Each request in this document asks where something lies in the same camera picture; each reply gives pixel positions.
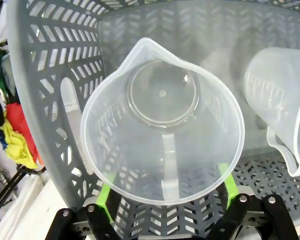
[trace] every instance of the yellow cloth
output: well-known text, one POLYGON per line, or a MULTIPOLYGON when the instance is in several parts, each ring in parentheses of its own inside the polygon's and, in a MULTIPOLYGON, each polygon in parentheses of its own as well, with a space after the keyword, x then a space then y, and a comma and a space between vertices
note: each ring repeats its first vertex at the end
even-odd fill
POLYGON ((4 139, 8 144, 5 149, 8 157, 13 159, 17 164, 25 165, 28 169, 36 169, 38 166, 34 162, 24 136, 15 132, 6 118, 0 129, 4 132, 4 139))

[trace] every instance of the bolt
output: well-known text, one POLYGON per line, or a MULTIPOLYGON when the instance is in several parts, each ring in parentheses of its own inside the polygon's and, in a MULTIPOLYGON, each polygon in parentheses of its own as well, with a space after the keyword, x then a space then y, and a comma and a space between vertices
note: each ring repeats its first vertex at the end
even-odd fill
POLYGON ((245 195, 242 195, 240 198, 239 198, 240 202, 242 203, 245 203, 248 199, 245 195))
POLYGON ((273 196, 271 196, 269 197, 268 201, 269 203, 274 204, 276 202, 276 199, 273 196))
POLYGON ((68 211, 68 210, 64 210, 62 215, 63 215, 64 217, 68 216, 68 215, 69 215, 69 211, 68 211))
POLYGON ((91 206, 88 207, 88 212, 89 213, 92 213, 94 210, 95 210, 94 206, 91 205, 91 206))

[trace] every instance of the gray plastic basket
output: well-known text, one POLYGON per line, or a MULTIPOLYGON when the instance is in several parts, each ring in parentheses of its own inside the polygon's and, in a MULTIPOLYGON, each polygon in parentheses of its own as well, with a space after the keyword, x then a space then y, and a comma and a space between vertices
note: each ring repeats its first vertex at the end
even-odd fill
MULTIPOLYGON (((243 155, 233 172, 236 183, 250 186, 258 197, 282 195, 295 223, 300 223, 300 177, 291 178, 280 154, 268 147, 266 126, 241 92, 246 65, 256 52, 271 46, 300 49, 300 1, 249 2, 9 1, 8 44, 22 108, 68 206, 82 206, 98 195, 103 183, 85 168, 62 100, 62 81, 72 82, 82 111, 92 91, 136 42, 149 37, 203 66, 230 88, 246 125, 243 155)), ((205 236, 221 215, 217 192, 177 206, 122 199, 115 228, 125 239, 149 233, 205 236)))

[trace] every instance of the plastic pitcher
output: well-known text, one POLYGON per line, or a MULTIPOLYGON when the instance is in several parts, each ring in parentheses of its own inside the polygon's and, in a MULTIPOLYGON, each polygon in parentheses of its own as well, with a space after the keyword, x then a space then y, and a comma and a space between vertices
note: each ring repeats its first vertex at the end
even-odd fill
POLYGON ((249 63, 244 90, 250 107, 268 125, 269 145, 281 152, 289 175, 300 176, 300 50, 260 51, 249 63))
POLYGON ((244 136, 229 89, 149 38, 96 88, 81 119, 97 176, 121 195, 155 205, 214 190, 236 166, 244 136))

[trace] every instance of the red clothing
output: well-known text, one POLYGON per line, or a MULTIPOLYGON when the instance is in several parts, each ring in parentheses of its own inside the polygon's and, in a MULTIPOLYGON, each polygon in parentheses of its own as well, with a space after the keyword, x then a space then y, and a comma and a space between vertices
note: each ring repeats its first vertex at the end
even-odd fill
POLYGON ((18 103, 8 104, 6 106, 6 119, 10 122, 14 131, 20 133, 25 138, 29 151, 36 162, 38 159, 38 150, 35 145, 34 139, 31 136, 28 124, 21 105, 18 103))

